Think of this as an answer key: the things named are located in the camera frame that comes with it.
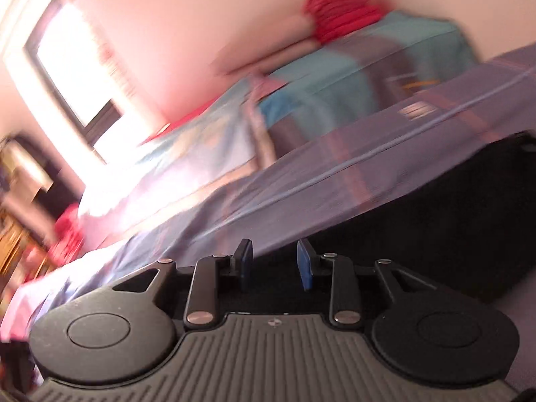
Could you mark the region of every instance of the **window frame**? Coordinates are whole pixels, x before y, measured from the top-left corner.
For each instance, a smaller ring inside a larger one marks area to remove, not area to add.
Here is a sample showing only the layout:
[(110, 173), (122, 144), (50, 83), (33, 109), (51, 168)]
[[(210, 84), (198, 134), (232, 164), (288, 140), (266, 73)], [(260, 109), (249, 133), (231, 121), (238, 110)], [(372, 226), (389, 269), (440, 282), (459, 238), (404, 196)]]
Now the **window frame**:
[(110, 99), (93, 117), (93, 119), (84, 126), (84, 124), (78, 119), (74, 111), (71, 109), (71, 106), (69, 106), (60, 90), (54, 84), (54, 81), (48, 74), (45, 66), (37, 54), (39, 44), (41, 43), (50, 21), (58, 14), (63, 6), (64, 4), (62, 0), (50, 1), (49, 5), (39, 18), (36, 26), (31, 31), (24, 48), (31, 60), (32, 65), (38, 72), (39, 77), (45, 83), (47, 89), (57, 101), (65, 116), (71, 121), (76, 130), (93, 149), (95, 143), (121, 117), (121, 114), (115, 107), (113, 101)]

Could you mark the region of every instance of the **pink wall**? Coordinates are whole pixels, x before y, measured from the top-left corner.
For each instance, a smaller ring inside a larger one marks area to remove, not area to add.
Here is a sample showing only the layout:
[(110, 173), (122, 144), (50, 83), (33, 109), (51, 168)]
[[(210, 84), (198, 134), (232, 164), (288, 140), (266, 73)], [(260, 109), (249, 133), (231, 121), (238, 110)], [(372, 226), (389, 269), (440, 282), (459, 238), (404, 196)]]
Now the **pink wall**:
[[(79, 0), (144, 93), (170, 119), (219, 93), (208, 64), (227, 40), (261, 16), (303, 0)], [(489, 58), (536, 41), (536, 0), (391, 0), (417, 14), (454, 18)]]

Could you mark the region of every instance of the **folded blanket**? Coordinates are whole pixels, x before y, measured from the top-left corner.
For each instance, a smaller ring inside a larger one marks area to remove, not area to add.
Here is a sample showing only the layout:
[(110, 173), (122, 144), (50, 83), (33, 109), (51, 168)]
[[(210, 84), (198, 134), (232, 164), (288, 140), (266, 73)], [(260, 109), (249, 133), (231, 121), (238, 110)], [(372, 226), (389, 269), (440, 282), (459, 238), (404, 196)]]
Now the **folded blanket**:
[(304, 12), (316, 24), (315, 37), (321, 44), (334, 41), (384, 17), (378, 5), (369, 0), (306, 0)]

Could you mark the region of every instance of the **red folded blanket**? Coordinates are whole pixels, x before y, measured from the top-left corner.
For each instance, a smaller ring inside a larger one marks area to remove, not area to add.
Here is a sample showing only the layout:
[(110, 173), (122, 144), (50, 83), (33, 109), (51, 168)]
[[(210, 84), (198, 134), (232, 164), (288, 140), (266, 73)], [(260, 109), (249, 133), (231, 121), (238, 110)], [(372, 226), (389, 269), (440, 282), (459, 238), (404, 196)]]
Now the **red folded blanket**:
[(384, 17), (369, 0), (306, 0), (304, 12), (315, 19), (315, 37), (321, 44), (334, 41)]

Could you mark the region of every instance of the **window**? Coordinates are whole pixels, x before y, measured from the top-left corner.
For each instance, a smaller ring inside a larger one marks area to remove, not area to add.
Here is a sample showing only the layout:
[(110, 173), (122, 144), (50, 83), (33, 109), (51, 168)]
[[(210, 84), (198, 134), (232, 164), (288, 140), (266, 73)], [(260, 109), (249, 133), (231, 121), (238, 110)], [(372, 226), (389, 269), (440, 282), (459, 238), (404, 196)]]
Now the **window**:
[(94, 147), (121, 114), (111, 100), (112, 86), (81, 13), (71, 4), (52, 0), (25, 48), (65, 115)]

